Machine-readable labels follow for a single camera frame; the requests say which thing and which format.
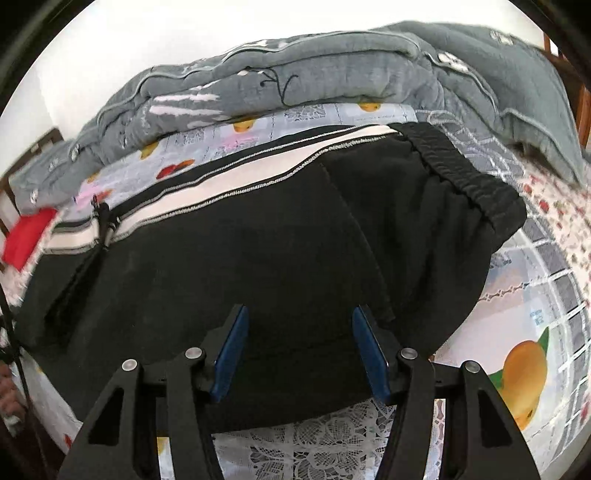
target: bedsheet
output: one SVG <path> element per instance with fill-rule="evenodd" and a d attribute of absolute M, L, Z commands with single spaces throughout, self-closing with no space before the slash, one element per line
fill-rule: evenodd
<path fill-rule="evenodd" d="M 89 179 L 61 213 L 61 219 L 87 216 L 94 195 L 115 205 L 143 189 L 146 182 L 153 183 L 278 136 L 329 123 L 387 123 L 401 121 L 404 116 L 406 120 L 439 125 L 475 167 L 522 189 L 528 209 L 524 227 L 493 256 L 478 304 L 435 359 L 452 365 L 475 359 L 500 386 L 505 369 L 524 368 L 519 363 L 507 362 L 515 348 L 525 345 L 544 352 L 548 373 L 541 391 L 527 391 L 533 388 L 528 385 L 516 387 L 518 394 L 532 399 L 531 414 L 528 411 L 525 418 L 517 420 L 543 472 L 588 420 L 589 194 L 572 190 L 549 172 L 517 159 L 496 138 L 475 135 L 448 112 L 413 112 L 403 106 L 378 103 L 310 105 L 172 135 Z M 25 268 L 20 283 L 13 288 L 8 286 L 11 302 L 19 302 L 26 276 L 33 269 L 32 262 Z M 25 369 L 44 425 L 67 450 L 80 422 L 33 359 L 27 359 Z M 379 466 L 394 412 L 395 407 L 367 400 L 299 424 L 218 434 L 217 453 L 226 477 L 369 479 Z M 444 425 L 445 404 L 438 400 L 434 405 L 426 478 L 437 478 Z M 159 451 L 162 477 L 173 478 L 166 439 L 159 440 Z"/>

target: folded blanket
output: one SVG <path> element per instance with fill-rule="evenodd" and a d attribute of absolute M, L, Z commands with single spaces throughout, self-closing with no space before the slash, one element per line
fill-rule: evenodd
<path fill-rule="evenodd" d="M 472 129 L 539 148 L 567 180 L 583 164 L 564 86 L 533 47 L 485 27 L 403 22 L 261 40 L 141 72 L 70 142 L 10 178 L 21 212 L 57 206 L 103 166 L 165 134 L 318 101 L 447 110 Z"/>

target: white wall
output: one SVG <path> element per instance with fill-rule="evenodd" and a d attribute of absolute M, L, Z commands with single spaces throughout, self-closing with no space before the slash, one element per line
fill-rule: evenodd
<path fill-rule="evenodd" d="M 47 109 L 68 138 L 152 65 L 186 63 L 262 38 L 401 20 L 486 24 L 543 45 L 541 31 L 508 0 L 96 0 L 46 48 L 37 72 Z"/>
<path fill-rule="evenodd" d="M 53 120 L 33 65 L 0 116 L 0 176 L 52 127 Z"/>

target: bolt head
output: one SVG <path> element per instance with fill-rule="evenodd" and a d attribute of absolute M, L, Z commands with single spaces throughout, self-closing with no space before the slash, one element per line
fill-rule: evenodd
<path fill-rule="evenodd" d="M 198 346 L 192 346 L 191 348 L 188 348 L 187 351 L 185 352 L 185 356 L 189 360 L 195 360 L 196 358 L 199 358 L 202 355 L 203 355 L 203 350 L 201 350 Z"/>
<path fill-rule="evenodd" d="M 478 365 L 474 360 L 468 360 L 466 362 L 466 370 L 468 370 L 471 374 L 477 374 L 480 371 L 480 365 Z"/>
<path fill-rule="evenodd" d="M 131 372 L 132 370 L 135 370 L 138 366 L 138 361 L 134 360 L 133 358 L 130 358 L 129 360 L 126 360 L 125 362 L 123 362 L 123 364 L 121 365 L 121 368 L 123 370 L 125 370 L 126 372 Z"/>
<path fill-rule="evenodd" d="M 414 360 L 416 357 L 418 357 L 418 353 L 414 348 L 403 348 L 400 352 L 400 355 L 402 355 L 402 358 L 405 358 L 406 360 Z"/>

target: red fabric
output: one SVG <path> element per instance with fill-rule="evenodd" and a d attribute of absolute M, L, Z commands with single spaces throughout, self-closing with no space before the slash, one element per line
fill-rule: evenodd
<path fill-rule="evenodd" d="M 53 208 L 45 208 L 35 215 L 20 217 L 4 242 L 2 261 L 21 271 L 56 213 Z"/>

